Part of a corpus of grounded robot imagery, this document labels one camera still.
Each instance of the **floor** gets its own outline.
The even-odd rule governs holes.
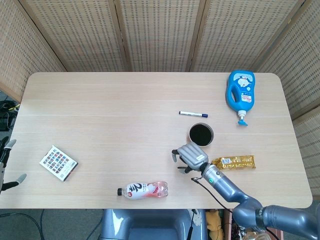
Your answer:
[[[0,101],[6,95],[0,92]],[[11,136],[12,131],[0,131],[0,139]],[[320,201],[313,201],[306,210],[316,212]],[[42,209],[0,209],[0,214],[24,213],[33,217],[39,224]],[[42,232],[45,240],[97,240],[101,232],[99,224],[101,209],[46,209],[42,216]],[[32,220],[21,215],[0,218],[0,240],[39,240],[38,229]],[[284,240],[303,240],[305,238],[284,233]]]

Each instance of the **stuffed toy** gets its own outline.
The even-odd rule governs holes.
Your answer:
[[[221,218],[218,210],[210,210],[205,212],[206,227],[210,230],[209,236],[212,240],[223,240],[224,231],[221,226]]]

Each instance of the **table surface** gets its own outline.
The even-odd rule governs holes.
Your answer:
[[[214,209],[221,206],[181,174],[171,150],[198,122],[214,130],[203,148],[209,159],[255,155],[256,169],[225,174],[262,205],[306,208],[312,202],[280,79],[255,73],[255,104],[248,127],[226,104],[229,73],[43,72],[27,83],[11,139],[17,139],[4,181],[25,181],[0,197],[1,208]],[[207,113],[208,118],[179,115]],[[62,182],[39,162],[52,145],[79,165]],[[133,182],[168,182],[164,198],[129,200],[117,188]],[[228,208],[218,193],[214,195]]]

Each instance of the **blue detergent bottle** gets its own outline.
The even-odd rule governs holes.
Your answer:
[[[238,124],[243,126],[248,126],[244,117],[255,104],[255,83],[255,75],[251,71],[233,71],[228,79],[226,101],[238,113]]]

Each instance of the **round black container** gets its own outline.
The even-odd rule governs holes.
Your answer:
[[[189,130],[189,138],[200,147],[206,147],[214,140],[214,131],[203,122],[196,123]]]

